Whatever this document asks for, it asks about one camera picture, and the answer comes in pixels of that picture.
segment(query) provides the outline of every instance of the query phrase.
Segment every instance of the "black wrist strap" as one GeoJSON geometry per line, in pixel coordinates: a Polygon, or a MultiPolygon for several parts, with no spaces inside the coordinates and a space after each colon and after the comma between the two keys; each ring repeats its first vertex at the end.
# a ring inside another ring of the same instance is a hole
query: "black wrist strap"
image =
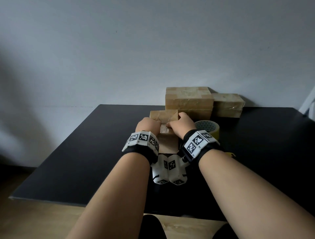
{"type": "Polygon", "coordinates": [[[224,149],[216,142],[213,143],[208,143],[201,151],[200,153],[197,155],[197,157],[195,159],[191,159],[191,155],[189,154],[189,152],[184,148],[184,145],[186,144],[186,142],[189,140],[189,138],[196,132],[197,130],[190,130],[188,131],[184,138],[183,138],[183,146],[181,148],[182,152],[184,153],[185,157],[187,158],[187,160],[192,163],[199,163],[201,157],[208,152],[211,149],[217,149],[217,150],[221,150],[224,152],[224,149]]]}
{"type": "Polygon", "coordinates": [[[156,156],[156,154],[152,151],[152,149],[150,149],[147,146],[138,145],[138,144],[133,145],[133,146],[129,146],[123,151],[122,156],[127,154],[127,153],[139,153],[139,154],[142,154],[149,161],[150,165],[152,163],[156,163],[158,161],[158,157],[156,156]]]}

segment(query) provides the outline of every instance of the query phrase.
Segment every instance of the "hand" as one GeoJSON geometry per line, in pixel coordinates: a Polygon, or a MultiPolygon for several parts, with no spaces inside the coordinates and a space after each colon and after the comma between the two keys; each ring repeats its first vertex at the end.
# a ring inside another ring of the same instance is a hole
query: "hand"
{"type": "Polygon", "coordinates": [[[155,136],[157,136],[160,133],[161,128],[161,121],[156,121],[154,119],[151,119],[149,117],[143,118],[136,127],[136,132],[139,131],[151,131],[155,136]]]}
{"type": "Polygon", "coordinates": [[[172,128],[174,133],[179,138],[183,139],[185,134],[190,130],[195,130],[196,126],[192,119],[189,118],[189,116],[186,113],[180,112],[178,115],[180,116],[180,119],[168,122],[166,124],[166,127],[172,128]]]}

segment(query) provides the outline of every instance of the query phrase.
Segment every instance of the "paper tape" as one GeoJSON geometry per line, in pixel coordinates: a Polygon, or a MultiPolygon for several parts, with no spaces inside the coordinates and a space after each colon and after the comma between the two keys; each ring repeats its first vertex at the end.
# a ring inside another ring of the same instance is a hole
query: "paper tape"
{"type": "Polygon", "coordinates": [[[195,122],[197,130],[207,131],[213,138],[219,140],[219,130],[220,127],[216,122],[211,120],[200,120],[195,122]]]}

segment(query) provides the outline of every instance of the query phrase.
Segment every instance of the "black pants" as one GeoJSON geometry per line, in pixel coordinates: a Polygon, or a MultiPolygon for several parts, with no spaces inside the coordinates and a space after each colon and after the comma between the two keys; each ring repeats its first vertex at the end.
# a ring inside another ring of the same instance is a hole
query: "black pants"
{"type": "MultiPolygon", "coordinates": [[[[144,215],[142,218],[139,239],[167,239],[163,227],[157,217],[144,215]]],[[[229,224],[223,225],[213,236],[213,239],[237,239],[229,224]]]]}

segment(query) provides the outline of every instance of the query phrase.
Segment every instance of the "wooden floor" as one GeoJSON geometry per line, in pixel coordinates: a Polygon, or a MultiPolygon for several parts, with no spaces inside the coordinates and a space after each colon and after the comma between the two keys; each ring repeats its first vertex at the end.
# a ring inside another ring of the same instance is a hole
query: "wooden floor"
{"type": "MultiPolygon", "coordinates": [[[[64,238],[84,208],[51,203],[10,200],[10,193],[28,173],[13,173],[0,179],[0,238],[64,238]]],[[[168,239],[212,238],[225,223],[220,221],[156,215],[168,239]]]]}

